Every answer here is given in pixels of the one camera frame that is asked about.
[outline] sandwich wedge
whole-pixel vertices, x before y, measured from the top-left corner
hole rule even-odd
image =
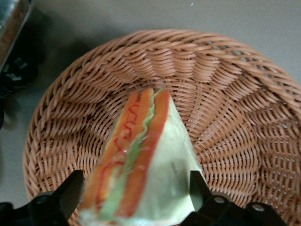
[[[167,89],[133,93],[90,176],[83,225],[174,225],[194,211],[191,170],[201,167]]]

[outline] basket weave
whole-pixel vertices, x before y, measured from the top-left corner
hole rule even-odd
[[[140,31],[112,40],[56,79],[29,126],[29,198],[56,189],[75,169],[87,177],[128,94],[162,83],[210,189],[239,206],[267,203],[288,225],[301,225],[300,86],[247,45],[195,31]]]

